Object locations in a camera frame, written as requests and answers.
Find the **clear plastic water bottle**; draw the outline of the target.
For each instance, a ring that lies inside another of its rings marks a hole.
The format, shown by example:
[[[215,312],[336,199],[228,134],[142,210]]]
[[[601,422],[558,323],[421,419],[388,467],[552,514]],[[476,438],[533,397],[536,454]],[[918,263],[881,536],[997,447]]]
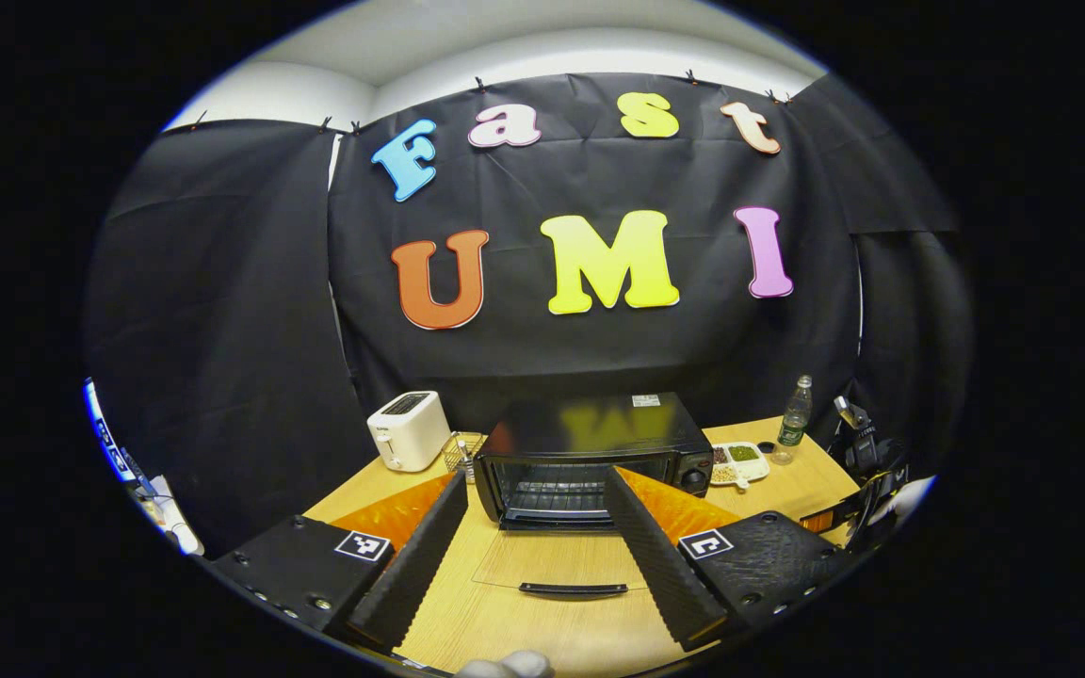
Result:
[[[801,375],[797,378],[795,391],[786,402],[786,411],[778,435],[778,443],[784,449],[796,449],[804,437],[804,432],[808,428],[813,411],[810,387],[813,387],[813,378]]]

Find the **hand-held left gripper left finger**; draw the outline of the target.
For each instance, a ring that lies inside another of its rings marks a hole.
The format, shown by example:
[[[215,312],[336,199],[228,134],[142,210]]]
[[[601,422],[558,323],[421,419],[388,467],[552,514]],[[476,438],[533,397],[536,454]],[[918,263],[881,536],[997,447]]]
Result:
[[[285,519],[210,566],[293,622],[388,652],[408,635],[467,510],[465,481],[449,473],[332,523]]]

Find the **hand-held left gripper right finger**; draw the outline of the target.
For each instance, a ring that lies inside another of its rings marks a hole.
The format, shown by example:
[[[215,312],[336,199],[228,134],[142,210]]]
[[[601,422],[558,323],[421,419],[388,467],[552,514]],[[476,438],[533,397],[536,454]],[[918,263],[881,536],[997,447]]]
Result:
[[[685,651],[773,625],[852,566],[781,512],[739,519],[622,466],[607,473],[607,510]]]

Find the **black backdrop cloth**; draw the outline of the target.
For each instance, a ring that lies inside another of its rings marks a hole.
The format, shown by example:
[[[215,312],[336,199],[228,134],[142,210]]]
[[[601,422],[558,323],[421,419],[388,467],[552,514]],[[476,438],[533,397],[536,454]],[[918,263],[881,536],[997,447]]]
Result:
[[[705,428],[814,383],[934,472],[976,348],[960,220],[837,77],[776,103],[662,74],[457,91],[335,135],[159,135],[95,241],[88,372],[210,553],[376,458],[409,391],[452,428],[675,391]]]

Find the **black electric oven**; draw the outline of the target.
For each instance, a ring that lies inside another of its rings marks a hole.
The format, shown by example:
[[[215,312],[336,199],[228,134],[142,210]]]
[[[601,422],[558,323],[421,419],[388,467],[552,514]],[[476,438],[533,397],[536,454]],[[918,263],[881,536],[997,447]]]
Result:
[[[511,404],[474,458],[495,529],[474,580],[558,597],[642,589],[607,512],[607,478],[628,469],[702,497],[711,464],[711,443],[672,392]]]

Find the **white divided bean tray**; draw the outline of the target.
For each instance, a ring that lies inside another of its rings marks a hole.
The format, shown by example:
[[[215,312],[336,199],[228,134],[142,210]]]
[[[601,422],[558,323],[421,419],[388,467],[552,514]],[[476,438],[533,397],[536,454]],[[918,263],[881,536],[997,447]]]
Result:
[[[766,479],[770,466],[760,447],[750,442],[712,444],[711,486],[746,491],[754,482]]]

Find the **white toaster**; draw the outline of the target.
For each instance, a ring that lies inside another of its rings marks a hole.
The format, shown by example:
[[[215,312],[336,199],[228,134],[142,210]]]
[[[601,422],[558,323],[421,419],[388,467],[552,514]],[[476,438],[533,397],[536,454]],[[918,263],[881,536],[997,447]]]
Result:
[[[434,391],[405,392],[367,415],[366,423],[380,459],[393,472],[427,469],[452,435]]]

